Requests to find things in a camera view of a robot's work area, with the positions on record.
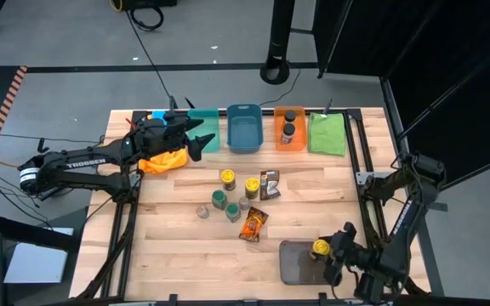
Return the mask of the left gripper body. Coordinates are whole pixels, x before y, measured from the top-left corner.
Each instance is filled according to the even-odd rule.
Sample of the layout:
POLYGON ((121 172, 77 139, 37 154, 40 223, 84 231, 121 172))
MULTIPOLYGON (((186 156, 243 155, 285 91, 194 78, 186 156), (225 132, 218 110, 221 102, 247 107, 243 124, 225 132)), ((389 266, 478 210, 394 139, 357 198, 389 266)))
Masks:
POLYGON ((185 114, 169 114, 167 119, 167 124, 158 118, 135 124, 132 129, 134 160, 181 150, 189 144, 186 132, 191 129, 191 118, 185 114))

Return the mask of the yellow lid spice jar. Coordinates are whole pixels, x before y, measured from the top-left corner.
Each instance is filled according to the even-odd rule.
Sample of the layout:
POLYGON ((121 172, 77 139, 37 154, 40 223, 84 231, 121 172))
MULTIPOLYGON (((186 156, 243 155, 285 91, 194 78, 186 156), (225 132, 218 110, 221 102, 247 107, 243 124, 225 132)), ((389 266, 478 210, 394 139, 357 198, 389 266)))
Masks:
POLYGON ((223 183, 223 188, 232 191, 236 188, 236 175, 230 169, 225 169, 220 173, 220 179, 223 183))
POLYGON ((245 182, 245 195, 248 199, 255 199, 259 194, 260 181, 255 177, 247 178, 245 182))
POLYGON ((310 255, 314 261, 325 260, 331 254, 331 247, 326 240, 317 239, 313 242, 310 255))

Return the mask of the green lid spice jar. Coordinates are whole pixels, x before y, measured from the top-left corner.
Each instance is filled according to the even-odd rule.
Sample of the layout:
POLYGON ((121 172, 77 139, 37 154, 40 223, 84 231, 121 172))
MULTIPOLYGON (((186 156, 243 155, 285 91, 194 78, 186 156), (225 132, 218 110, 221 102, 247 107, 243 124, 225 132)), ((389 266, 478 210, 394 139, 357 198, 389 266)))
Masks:
POLYGON ((216 190, 212 193, 212 204, 215 208, 224 211, 227 205, 227 197, 223 190, 216 190))
POLYGON ((225 215, 232 223, 235 223, 241 217, 240 207, 236 203, 227 204, 225 215))

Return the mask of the brown spice pouch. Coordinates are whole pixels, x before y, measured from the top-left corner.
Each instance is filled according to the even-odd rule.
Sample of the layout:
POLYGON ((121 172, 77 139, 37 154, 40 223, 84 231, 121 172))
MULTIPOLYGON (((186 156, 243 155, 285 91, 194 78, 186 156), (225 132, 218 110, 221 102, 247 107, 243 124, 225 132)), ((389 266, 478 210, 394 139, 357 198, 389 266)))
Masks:
POLYGON ((277 186, 280 179, 278 170, 266 170, 260 174, 259 195, 261 201, 277 198, 281 195, 277 186))

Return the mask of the orange spice pouch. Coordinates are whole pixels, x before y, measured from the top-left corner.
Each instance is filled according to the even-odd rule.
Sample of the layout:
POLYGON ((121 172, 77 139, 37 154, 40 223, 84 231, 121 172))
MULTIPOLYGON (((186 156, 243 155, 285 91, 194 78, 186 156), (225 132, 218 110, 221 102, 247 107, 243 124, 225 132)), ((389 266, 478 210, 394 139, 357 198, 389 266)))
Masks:
POLYGON ((248 216, 239 234, 239 238, 250 242, 259 242, 259 232, 269 215, 258 208, 250 207, 248 216))

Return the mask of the black lid jar purple label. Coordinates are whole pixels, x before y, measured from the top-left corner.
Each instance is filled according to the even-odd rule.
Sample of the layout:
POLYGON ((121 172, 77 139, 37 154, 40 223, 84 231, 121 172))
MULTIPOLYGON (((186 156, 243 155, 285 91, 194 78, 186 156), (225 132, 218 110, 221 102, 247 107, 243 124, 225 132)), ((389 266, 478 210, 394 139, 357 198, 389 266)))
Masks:
POLYGON ((295 126, 292 123, 285 123, 282 129, 281 143, 290 144, 295 134, 295 126))

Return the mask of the yellow cloth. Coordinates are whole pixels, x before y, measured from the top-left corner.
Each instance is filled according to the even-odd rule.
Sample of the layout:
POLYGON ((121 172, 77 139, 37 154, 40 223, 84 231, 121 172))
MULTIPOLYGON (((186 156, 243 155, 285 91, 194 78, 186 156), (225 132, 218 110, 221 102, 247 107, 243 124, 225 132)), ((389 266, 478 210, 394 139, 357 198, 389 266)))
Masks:
POLYGON ((138 169, 144 173, 160 174, 168 170, 183 167, 188 163, 186 149, 174 152, 165 152, 150 159, 141 159, 138 162, 138 169))

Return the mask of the grey plastic tray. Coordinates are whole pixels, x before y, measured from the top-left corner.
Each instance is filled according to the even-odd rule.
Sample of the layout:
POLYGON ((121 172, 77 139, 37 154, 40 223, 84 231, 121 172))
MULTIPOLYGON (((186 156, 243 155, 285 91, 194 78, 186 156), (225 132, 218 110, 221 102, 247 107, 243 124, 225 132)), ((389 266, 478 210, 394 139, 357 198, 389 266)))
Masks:
POLYGON ((314 241, 283 241, 279 246, 280 276, 285 285, 312 286, 327 284, 325 264, 310 255, 314 241))

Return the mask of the blue plastic bin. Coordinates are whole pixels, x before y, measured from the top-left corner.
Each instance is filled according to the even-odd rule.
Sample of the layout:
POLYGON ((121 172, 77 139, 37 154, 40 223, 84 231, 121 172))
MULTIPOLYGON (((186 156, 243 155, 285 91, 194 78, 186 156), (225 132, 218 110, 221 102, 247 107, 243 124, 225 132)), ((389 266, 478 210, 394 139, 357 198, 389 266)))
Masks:
POLYGON ((231 152, 251 154, 263 144, 262 110, 258 105, 231 105, 226 110, 227 144, 231 152))

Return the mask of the green cloth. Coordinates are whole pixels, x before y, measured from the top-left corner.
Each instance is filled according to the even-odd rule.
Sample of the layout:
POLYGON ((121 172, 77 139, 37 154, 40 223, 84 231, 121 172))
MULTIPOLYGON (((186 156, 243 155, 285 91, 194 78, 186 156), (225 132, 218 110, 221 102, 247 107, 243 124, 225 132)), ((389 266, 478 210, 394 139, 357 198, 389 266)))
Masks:
POLYGON ((344 156, 345 143, 345 121, 342 114, 310 114, 308 119, 309 152, 344 156))

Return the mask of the orange plastic bin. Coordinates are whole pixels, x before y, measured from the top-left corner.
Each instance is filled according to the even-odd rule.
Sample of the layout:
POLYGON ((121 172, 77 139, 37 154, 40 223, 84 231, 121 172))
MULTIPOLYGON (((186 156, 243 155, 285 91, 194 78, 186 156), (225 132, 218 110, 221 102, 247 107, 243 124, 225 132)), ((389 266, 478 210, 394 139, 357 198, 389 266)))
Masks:
POLYGON ((307 121, 305 109, 298 106, 277 106, 274 109, 274 132, 276 149, 280 151, 301 151, 307 146, 307 121), (294 123, 295 134, 290 144, 281 143, 282 129, 284 126, 284 114, 287 110, 296 112, 297 117, 294 123))

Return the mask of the black pole stand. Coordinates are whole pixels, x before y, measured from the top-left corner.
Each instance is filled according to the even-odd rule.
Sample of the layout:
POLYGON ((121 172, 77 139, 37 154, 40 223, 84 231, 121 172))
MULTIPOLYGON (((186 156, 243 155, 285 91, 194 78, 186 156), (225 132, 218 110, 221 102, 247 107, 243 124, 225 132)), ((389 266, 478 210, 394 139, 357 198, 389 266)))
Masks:
POLYGON ((290 74, 287 52, 294 6, 295 0, 274 0, 267 58, 259 70, 261 79, 271 85, 286 82, 290 74))

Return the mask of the white board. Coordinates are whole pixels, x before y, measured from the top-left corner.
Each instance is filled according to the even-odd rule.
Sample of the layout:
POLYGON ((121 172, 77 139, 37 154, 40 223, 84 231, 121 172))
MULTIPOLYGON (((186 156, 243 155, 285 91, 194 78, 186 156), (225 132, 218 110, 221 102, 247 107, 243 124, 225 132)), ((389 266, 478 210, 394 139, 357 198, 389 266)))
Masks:
POLYGON ((19 243, 10 260, 4 284, 61 283, 68 251, 19 243))

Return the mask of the black curtain panel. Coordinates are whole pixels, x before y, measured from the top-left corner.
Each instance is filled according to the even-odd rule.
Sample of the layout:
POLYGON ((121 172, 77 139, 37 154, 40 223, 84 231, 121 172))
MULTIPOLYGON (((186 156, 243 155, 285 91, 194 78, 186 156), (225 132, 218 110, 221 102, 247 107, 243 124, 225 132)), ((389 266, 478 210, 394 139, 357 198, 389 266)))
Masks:
POLYGON ((321 73, 378 77, 454 186, 490 168, 490 0, 316 0, 321 73))

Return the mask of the grey metal stand frame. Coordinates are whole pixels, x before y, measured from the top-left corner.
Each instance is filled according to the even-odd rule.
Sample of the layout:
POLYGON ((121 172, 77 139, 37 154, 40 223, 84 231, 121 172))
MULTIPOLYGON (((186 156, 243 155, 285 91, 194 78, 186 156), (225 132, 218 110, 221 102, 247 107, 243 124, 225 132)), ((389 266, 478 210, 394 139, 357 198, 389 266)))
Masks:
MULTIPOLYGON (((390 86, 390 81, 381 77, 379 79, 382 93, 384 95, 384 102, 386 113, 390 121, 390 131, 393 137, 393 143, 397 152, 409 152, 409 146, 406 139, 398 140, 397 134, 404 131, 402 121, 397 109, 396 101, 390 86)), ((426 271, 426 276, 430 284, 430 291, 432 295, 443 297, 444 289, 442 280, 440 277, 439 269, 436 262, 434 249, 431 243, 430 232, 428 230, 426 222, 419 226, 418 231, 419 248, 423 258, 423 263, 426 271)))

